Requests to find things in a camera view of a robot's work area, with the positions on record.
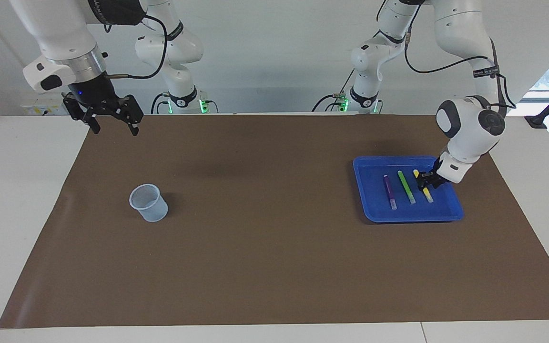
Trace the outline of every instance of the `white wall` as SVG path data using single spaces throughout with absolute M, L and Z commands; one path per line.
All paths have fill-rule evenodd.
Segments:
M 502 72 L 514 100 L 549 67 L 549 1 L 483 0 L 488 31 L 497 44 Z M 321 96 L 339 91 L 351 70 L 352 48 L 376 30 L 380 0 L 177 0 L 186 28 L 204 42 L 205 57 L 190 65 L 199 87 L 226 112 L 309 111 Z M 433 35 L 433 9 L 416 20 L 410 60 L 418 68 L 456 61 Z M 143 26 L 115 27 L 109 35 L 91 25 L 108 72 L 149 73 L 134 53 Z M 16 104 L 32 95 L 20 65 L 39 50 L 7 0 L 0 0 L 0 114 L 20 114 Z M 436 74 L 415 74 L 403 57 L 384 72 L 381 96 L 388 113 L 433 113 L 442 100 L 474 92 L 469 65 Z M 165 91 L 160 79 L 115 81 L 118 95 L 133 93 L 148 111 Z

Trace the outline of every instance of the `power outlet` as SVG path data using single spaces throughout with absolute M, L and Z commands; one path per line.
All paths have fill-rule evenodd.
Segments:
M 26 100 L 21 107 L 27 115 L 68 115 L 62 99 Z

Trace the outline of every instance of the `marker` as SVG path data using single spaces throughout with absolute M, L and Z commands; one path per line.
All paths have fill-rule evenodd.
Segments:
M 391 187 L 391 182 L 388 180 L 388 175 L 383 176 L 383 181 L 385 182 L 385 190 L 387 191 L 387 196 L 389 197 L 391 209 L 396 210 L 397 204 L 395 203 L 395 197 L 393 195 L 393 187 Z
M 410 204 L 416 204 L 417 201 L 414 199 L 414 195 L 412 195 L 412 191 L 410 191 L 410 186 L 408 185 L 408 182 L 406 181 L 406 178 L 404 177 L 404 174 L 399 170 L 397 172 L 397 176 L 399 176 L 399 180 L 401 181 L 401 184 L 404 186 L 404 189 L 406 190 L 406 194 L 408 194 L 408 198 L 410 199 Z
M 418 178 L 418 176 L 418 170 L 414 169 L 414 177 Z M 431 197 L 431 193 L 429 193 L 429 189 L 427 189 L 427 187 L 423 188 L 423 193 L 425 194 L 427 201 L 431 204 L 433 202 L 433 198 Z

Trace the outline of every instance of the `white table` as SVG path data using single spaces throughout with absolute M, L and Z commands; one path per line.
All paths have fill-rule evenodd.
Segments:
M 67 117 L 0 117 L 0 315 L 82 146 Z M 524 119 L 492 157 L 549 254 L 549 134 Z M 0 330 L 0 342 L 549 342 L 549 321 Z

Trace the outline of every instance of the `green marker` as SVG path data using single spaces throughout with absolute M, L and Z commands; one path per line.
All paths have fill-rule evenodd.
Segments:
M 414 195 L 412 195 L 412 191 L 410 191 L 410 186 L 408 185 L 408 182 L 406 181 L 406 178 L 404 177 L 404 174 L 401 172 L 401 170 L 397 171 L 397 176 L 399 176 L 399 180 L 401 181 L 401 184 L 404 185 L 404 189 L 406 190 L 406 194 L 408 194 L 408 198 L 410 199 L 410 204 L 416 204 L 417 201 L 414 198 Z

